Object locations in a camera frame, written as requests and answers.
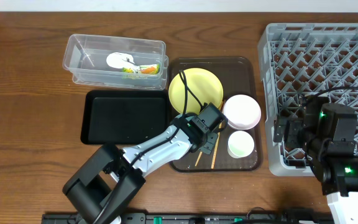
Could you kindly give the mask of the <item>small white green cup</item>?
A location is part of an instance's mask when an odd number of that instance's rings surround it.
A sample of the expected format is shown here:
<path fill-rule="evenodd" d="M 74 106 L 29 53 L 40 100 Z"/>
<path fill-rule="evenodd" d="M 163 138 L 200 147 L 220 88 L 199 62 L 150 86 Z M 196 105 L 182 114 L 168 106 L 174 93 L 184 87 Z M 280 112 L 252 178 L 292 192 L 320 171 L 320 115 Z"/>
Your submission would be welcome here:
<path fill-rule="evenodd" d="M 253 137 L 245 131 L 233 132 L 227 141 L 227 151 L 235 159 L 249 156 L 254 147 Z"/>

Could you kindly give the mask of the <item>pink bowl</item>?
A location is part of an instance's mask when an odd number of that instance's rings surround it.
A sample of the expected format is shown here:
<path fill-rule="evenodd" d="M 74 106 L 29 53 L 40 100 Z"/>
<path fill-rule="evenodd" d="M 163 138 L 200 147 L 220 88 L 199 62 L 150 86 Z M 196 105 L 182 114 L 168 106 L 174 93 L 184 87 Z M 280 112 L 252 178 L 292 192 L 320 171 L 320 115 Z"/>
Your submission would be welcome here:
<path fill-rule="evenodd" d="M 223 114 L 231 128 L 248 130 L 260 121 L 262 112 L 258 102 L 248 95 L 234 95 L 223 106 Z"/>

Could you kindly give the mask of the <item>yellow green snack wrapper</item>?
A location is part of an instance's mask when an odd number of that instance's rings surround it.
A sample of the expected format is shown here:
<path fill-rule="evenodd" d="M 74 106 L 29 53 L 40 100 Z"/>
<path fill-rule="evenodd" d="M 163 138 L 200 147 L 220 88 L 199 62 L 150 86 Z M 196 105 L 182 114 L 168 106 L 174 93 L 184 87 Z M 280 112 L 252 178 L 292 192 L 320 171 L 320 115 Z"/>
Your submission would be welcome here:
<path fill-rule="evenodd" d="M 160 71 L 159 64 L 151 65 L 131 65 L 122 69 L 126 73 L 141 73 L 141 74 L 157 74 Z"/>

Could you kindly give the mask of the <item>white paper napkin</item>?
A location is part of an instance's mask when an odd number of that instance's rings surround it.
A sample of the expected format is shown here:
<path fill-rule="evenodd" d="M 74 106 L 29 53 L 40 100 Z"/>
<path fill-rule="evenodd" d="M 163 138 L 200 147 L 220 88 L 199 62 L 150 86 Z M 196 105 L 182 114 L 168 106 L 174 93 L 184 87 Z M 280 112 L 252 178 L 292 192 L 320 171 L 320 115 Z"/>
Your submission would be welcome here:
<path fill-rule="evenodd" d="M 136 68 L 134 58 L 130 54 L 113 52 L 106 58 L 106 63 L 112 68 Z"/>

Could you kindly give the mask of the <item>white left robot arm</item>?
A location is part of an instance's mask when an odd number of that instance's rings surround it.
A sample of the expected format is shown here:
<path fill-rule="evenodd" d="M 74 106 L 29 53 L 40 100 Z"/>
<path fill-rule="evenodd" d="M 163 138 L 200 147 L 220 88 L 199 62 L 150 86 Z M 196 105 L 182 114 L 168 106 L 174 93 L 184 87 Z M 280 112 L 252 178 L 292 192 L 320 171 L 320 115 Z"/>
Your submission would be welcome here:
<path fill-rule="evenodd" d="M 219 118 L 177 117 L 163 133 L 136 146 L 102 145 L 67 181 L 63 193 L 86 223 L 112 223 L 145 184 L 147 175 L 206 145 Z"/>

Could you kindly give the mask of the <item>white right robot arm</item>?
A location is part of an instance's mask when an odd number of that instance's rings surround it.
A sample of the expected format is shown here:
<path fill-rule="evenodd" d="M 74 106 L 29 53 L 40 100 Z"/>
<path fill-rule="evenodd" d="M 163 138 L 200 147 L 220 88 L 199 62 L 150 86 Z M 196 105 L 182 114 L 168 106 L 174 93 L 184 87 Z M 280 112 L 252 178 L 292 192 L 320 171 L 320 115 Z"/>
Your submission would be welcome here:
<path fill-rule="evenodd" d="M 304 150 L 334 223 L 358 223 L 357 125 L 352 107 L 309 96 L 301 118 L 280 116 L 274 126 L 274 142 Z"/>

